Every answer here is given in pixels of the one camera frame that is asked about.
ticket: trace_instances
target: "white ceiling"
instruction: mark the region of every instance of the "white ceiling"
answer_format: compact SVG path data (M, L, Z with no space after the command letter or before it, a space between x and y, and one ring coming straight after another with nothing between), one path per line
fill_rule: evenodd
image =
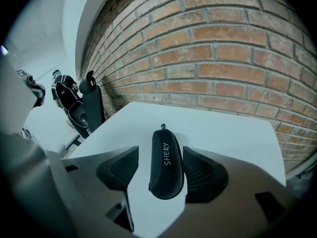
M9 52L36 47L61 32L64 0L31 0L21 11L4 44Z

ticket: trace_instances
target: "brick wall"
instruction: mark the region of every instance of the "brick wall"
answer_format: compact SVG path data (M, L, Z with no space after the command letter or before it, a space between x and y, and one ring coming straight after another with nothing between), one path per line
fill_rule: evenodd
M87 39L89 70L108 116L139 101L259 117L286 171L316 149L316 50L286 0L109 0Z

